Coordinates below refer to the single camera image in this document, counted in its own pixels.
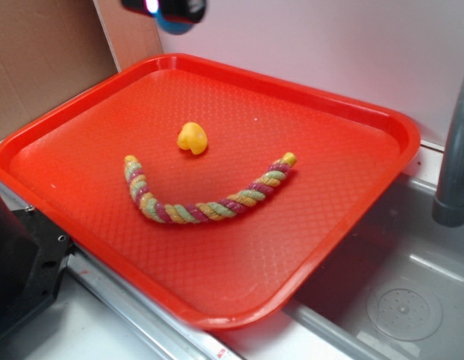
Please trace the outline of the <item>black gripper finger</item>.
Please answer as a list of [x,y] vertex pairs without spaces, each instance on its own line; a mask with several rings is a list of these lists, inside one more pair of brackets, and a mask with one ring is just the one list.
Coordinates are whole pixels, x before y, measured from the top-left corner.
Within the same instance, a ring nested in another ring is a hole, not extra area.
[[121,0],[121,5],[127,10],[175,23],[199,23],[206,13],[205,0]]

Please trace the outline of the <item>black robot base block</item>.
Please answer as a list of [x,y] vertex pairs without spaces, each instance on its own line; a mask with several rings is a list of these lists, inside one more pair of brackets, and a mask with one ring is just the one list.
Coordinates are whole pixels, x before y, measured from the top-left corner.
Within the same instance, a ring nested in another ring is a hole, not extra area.
[[56,300],[70,247],[41,211],[13,211],[0,196],[0,341]]

